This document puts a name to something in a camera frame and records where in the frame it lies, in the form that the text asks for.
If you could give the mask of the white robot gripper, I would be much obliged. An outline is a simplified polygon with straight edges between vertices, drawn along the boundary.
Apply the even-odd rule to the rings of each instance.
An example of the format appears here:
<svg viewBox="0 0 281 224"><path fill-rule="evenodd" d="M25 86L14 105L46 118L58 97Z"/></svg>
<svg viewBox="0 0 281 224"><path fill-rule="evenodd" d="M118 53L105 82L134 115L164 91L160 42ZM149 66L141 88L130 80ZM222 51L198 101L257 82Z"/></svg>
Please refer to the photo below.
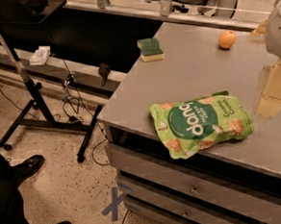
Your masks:
<svg viewBox="0 0 281 224"><path fill-rule="evenodd" d="M269 53L281 57L281 0L276 0L273 11L248 39L263 42ZM263 117L274 117L281 110L281 59L274 65L265 65L258 82L259 95L255 112Z"/></svg>

